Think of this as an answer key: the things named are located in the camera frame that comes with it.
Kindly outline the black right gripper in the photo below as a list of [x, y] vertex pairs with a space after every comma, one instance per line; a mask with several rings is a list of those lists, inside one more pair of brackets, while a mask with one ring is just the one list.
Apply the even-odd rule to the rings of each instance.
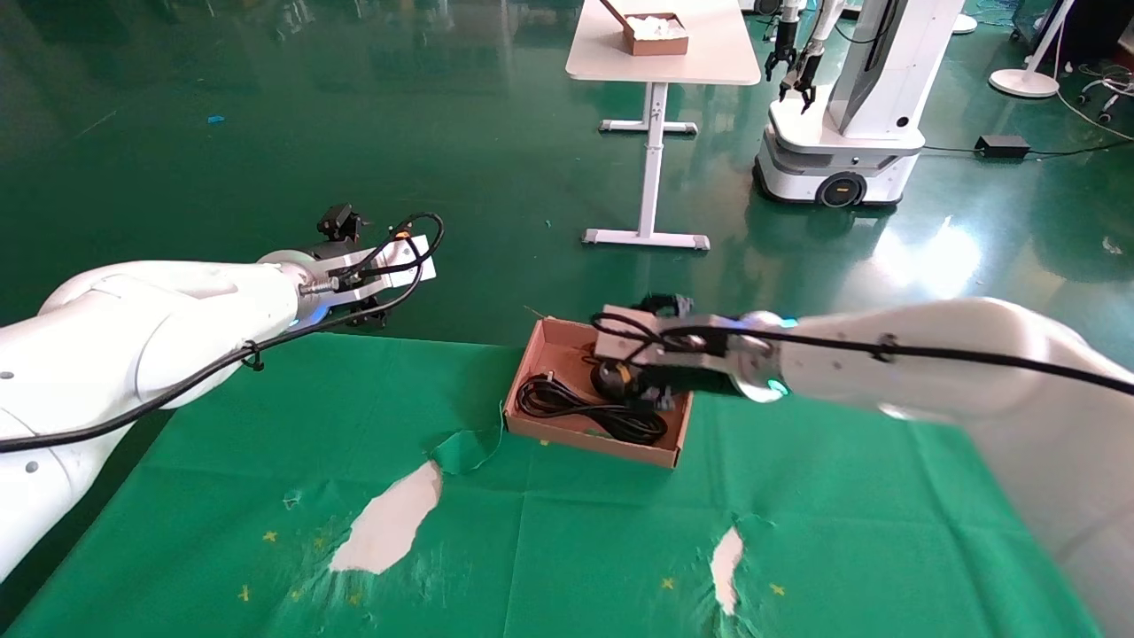
[[677, 366], [640, 366], [634, 377], [634, 409], [665, 412], [677, 409], [678, 397], [704, 392], [742, 397], [726, 373]]

